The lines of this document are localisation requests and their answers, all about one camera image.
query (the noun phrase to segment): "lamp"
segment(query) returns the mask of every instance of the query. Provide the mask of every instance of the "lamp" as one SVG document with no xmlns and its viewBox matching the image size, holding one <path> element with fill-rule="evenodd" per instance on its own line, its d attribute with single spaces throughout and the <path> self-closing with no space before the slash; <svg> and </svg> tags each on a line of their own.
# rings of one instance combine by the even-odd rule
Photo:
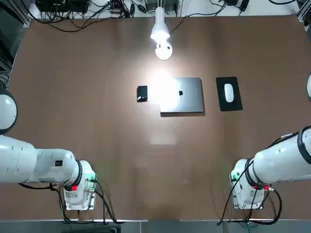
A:
<svg viewBox="0 0 311 233">
<path fill-rule="evenodd" d="M 169 28 L 164 22 L 164 9 L 159 6 L 155 10 L 155 24 L 150 38 L 156 42 L 155 54 L 162 61 L 168 60 L 172 56 L 173 47 L 167 41 L 170 37 Z"/>
</svg>

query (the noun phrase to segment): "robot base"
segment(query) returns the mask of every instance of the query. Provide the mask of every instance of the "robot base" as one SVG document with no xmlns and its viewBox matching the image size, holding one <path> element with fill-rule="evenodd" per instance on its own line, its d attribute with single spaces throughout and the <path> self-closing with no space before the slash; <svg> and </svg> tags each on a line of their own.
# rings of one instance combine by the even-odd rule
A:
<svg viewBox="0 0 311 233">
<path fill-rule="evenodd" d="M 239 160 L 232 172 L 229 174 L 230 188 L 232 189 L 236 180 L 241 176 L 245 170 L 246 159 Z M 234 209 L 263 209 L 261 205 L 264 198 L 264 189 L 257 190 L 256 196 L 253 202 L 256 189 L 249 185 L 245 174 L 242 175 L 237 185 L 232 192 L 232 200 Z"/>
<path fill-rule="evenodd" d="M 96 179 L 95 172 L 87 161 L 81 160 L 80 164 L 82 165 L 80 183 L 73 186 L 71 191 L 64 189 L 67 210 L 93 210 L 95 207 L 96 183 L 90 181 Z"/>
</svg>

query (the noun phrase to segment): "bright light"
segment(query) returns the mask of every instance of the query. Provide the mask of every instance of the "bright light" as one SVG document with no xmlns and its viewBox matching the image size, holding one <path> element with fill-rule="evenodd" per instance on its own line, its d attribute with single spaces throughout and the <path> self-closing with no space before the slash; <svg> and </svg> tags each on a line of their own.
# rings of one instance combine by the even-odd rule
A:
<svg viewBox="0 0 311 233">
<path fill-rule="evenodd" d="M 150 38 L 153 39 L 156 43 L 163 43 L 168 38 L 170 38 L 170 34 L 165 31 L 155 31 L 151 34 Z"/>
<path fill-rule="evenodd" d="M 180 97 L 176 94 L 178 91 L 179 82 L 169 73 L 159 70 L 152 77 L 148 95 L 150 94 L 150 100 L 160 105 L 161 109 L 174 108 L 180 101 Z"/>
</svg>

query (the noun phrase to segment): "wire bundle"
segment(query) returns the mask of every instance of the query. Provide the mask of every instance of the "wire bundle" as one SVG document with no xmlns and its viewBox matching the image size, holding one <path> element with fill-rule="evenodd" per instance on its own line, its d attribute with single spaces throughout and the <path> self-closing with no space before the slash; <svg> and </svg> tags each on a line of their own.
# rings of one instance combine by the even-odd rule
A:
<svg viewBox="0 0 311 233">
<path fill-rule="evenodd" d="M 277 143 L 279 143 L 279 142 L 282 142 L 282 141 L 284 141 L 284 140 L 286 140 L 286 139 L 288 139 L 288 138 L 291 138 L 291 137 L 293 137 L 293 136 L 295 136 L 295 135 L 297 135 L 297 133 L 292 133 L 292 134 L 286 135 L 286 136 L 284 136 L 284 137 L 278 138 L 278 139 L 275 140 L 271 145 L 269 145 L 267 148 L 270 148 L 270 147 L 274 146 L 275 144 L 277 144 Z M 232 195 L 232 193 L 233 193 L 233 190 L 234 190 L 235 186 L 238 184 L 238 182 L 239 182 L 239 180 L 241 179 L 241 177 L 243 176 L 243 174 L 248 170 L 248 168 L 253 164 L 253 162 L 254 162 L 254 160 L 253 160 L 252 162 L 250 162 L 250 163 L 245 167 L 244 171 L 241 173 L 241 175 L 239 176 L 239 178 L 236 180 L 235 184 L 234 184 L 233 187 L 231 188 L 231 191 L 230 191 L 230 193 L 229 193 L 228 199 L 227 199 L 226 204 L 225 204 L 225 208 L 224 208 L 224 211 L 223 211 L 222 218 L 221 218 L 220 221 L 217 223 L 217 226 L 220 226 L 220 225 L 224 222 L 225 210 L 226 210 L 226 208 L 227 208 L 227 206 L 228 206 L 228 203 L 229 203 L 230 197 L 231 197 L 231 195 Z M 275 189 L 271 189 L 271 190 L 272 190 L 272 192 L 274 192 L 274 193 L 277 195 L 277 198 L 278 198 L 278 200 L 279 200 L 278 212 L 277 212 L 277 215 L 275 216 L 275 218 L 274 218 L 272 221 L 267 222 L 267 221 L 250 220 L 250 218 L 252 217 L 252 213 L 253 213 L 253 204 L 254 204 L 254 200 L 255 200 L 255 197 L 256 197 L 256 193 L 257 193 L 257 191 L 258 191 L 258 189 L 256 188 L 255 193 L 254 193 L 254 197 L 253 197 L 253 200 L 252 200 L 252 204 L 251 204 L 251 209 L 250 209 L 249 215 L 248 215 L 246 218 L 244 218 L 243 220 L 230 220 L 230 221 L 228 221 L 228 222 L 237 222 L 237 223 L 246 223 L 246 224 L 252 222 L 252 223 L 257 223 L 257 224 L 260 224 L 260 225 L 272 225 L 272 224 L 275 224 L 275 223 L 279 220 L 279 218 L 280 218 L 280 216 L 281 216 L 281 212 L 282 212 L 282 199 L 281 199 L 280 194 L 279 194 Z M 266 196 L 264 197 L 264 199 L 263 199 L 261 205 L 260 205 L 258 208 L 256 208 L 257 210 L 260 209 L 260 208 L 263 206 L 263 204 L 265 203 L 265 201 L 266 201 L 267 198 L 268 198 L 269 193 L 270 193 L 270 190 L 268 191 L 268 193 L 267 193 Z"/>
<path fill-rule="evenodd" d="M 123 224 L 124 222 L 118 222 L 115 215 L 114 215 L 114 212 L 112 210 L 112 208 L 109 206 L 109 204 L 107 203 L 106 199 L 105 199 L 105 196 L 104 196 L 104 191 L 103 191 L 103 188 L 101 186 L 101 184 L 98 182 L 98 181 L 94 181 L 96 184 L 98 184 L 100 190 L 101 190 L 101 193 L 99 193 L 97 190 L 95 190 L 95 193 L 101 198 L 101 200 L 103 201 L 103 223 L 102 225 L 103 226 L 106 226 L 108 224 L 108 222 L 106 222 L 106 217 L 107 215 L 110 216 L 111 220 L 115 223 L 115 224 Z M 58 188 L 55 188 L 55 186 L 57 186 L 56 184 L 51 184 L 49 186 L 46 186 L 46 187 L 32 187 L 32 186 L 28 186 L 26 184 L 23 184 L 23 183 L 19 183 L 20 186 L 24 187 L 24 188 L 28 188 L 28 189 L 32 189 L 32 190 L 51 190 L 51 191 L 55 191 L 57 192 L 58 194 L 58 202 L 59 202 L 59 207 L 61 209 L 61 212 L 62 212 L 62 215 L 63 215 L 63 221 L 62 223 L 64 224 L 91 224 L 91 223 L 95 223 L 94 220 L 92 221 L 72 221 L 70 220 L 67 215 L 66 215 L 66 203 L 65 203 L 65 200 L 63 200 L 63 197 L 61 195 L 61 185 L 58 187 Z"/>
<path fill-rule="evenodd" d="M 42 24 L 47 24 L 53 28 L 56 28 L 62 32 L 66 32 L 66 33 L 75 33 L 75 32 L 78 32 L 82 29 L 85 29 L 87 28 L 88 26 L 92 25 L 93 23 L 98 23 L 98 22 L 102 22 L 106 19 L 120 19 L 120 18 L 123 18 L 123 17 L 134 17 L 129 9 L 127 8 L 127 6 L 125 5 L 124 3 L 124 0 L 110 0 L 108 1 L 105 5 L 103 6 L 99 6 L 95 3 L 93 3 L 91 0 L 88 0 L 91 4 L 94 4 L 96 5 L 97 7 L 100 7 L 100 9 L 96 12 L 93 12 L 93 14 L 89 17 L 84 17 L 84 15 L 80 14 L 80 13 L 76 13 L 76 12 L 67 12 L 65 15 L 64 13 L 60 13 L 60 12 L 46 12 L 45 13 L 45 16 L 43 16 L 42 12 L 40 12 L 40 16 L 41 16 L 41 20 L 35 18 L 35 16 L 28 10 L 27 6 L 25 5 L 24 1 L 23 0 L 20 0 L 21 3 L 22 3 L 22 6 L 24 7 L 24 9 L 27 11 L 27 13 L 32 17 L 32 19 L 34 19 L 35 21 L 39 22 L 39 23 L 42 23 Z M 117 17 L 107 17 L 107 18 L 103 18 L 103 19 L 100 19 L 98 21 L 93 21 L 93 22 L 89 22 L 90 19 L 98 19 L 99 15 L 104 12 L 104 11 L 107 11 L 109 9 L 112 9 L 112 8 L 115 8 L 115 7 L 118 7 L 121 9 L 121 13 L 119 16 Z M 79 14 L 83 19 L 86 18 L 86 21 L 81 25 L 77 25 L 76 23 L 73 22 L 74 20 L 74 14 Z M 64 30 L 64 29 L 61 29 L 61 28 L 58 28 L 56 26 L 54 26 L 55 23 L 58 23 L 58 22 L 62 22 L 62 21 L 65 21 L 65 20 L 69 20 L 75 27 L 77 27 L 76 30 Z"/>
</svg>

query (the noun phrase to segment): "metal frame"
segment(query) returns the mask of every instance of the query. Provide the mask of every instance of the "metal frame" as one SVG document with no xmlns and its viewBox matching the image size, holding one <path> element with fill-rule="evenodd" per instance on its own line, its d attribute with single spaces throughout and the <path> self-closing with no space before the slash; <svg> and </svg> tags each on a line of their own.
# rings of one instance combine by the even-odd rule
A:
<svg viewBox="0 0 311 233">
<path fill-rule="evenodd" d="M 23 11 L 22 8 L 19 7 L 14 0 L 7 0 L 7 1 L 12 6 L 12 8 L 15 10 L 19 18 L 24 22 L 24 27 L 29 27 L 30 18 L 28 17 L 28 13 L 26 12 L 26 10 Z"/>
<path fill-rule="evenodd" d="M 311 9 L 311 0 L 306 0 L 306 2 L 302 5 L 300 10 L 297 13 L 298 20 L 303 22 L 305 20 L 306 15 Z"/>
</svg>

